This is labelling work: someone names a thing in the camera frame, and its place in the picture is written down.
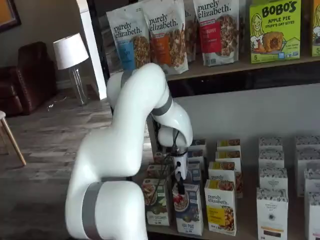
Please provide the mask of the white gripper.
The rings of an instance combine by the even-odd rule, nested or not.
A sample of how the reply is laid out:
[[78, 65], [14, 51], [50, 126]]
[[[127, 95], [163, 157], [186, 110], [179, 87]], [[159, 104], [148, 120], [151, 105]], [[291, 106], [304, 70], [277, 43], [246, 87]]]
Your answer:
[[188, 153], [177, 153], [173, 156], [174, 175], [177, 180], [177, 189], [180, 195], [185, 194], [184, 180], [188, 174]]

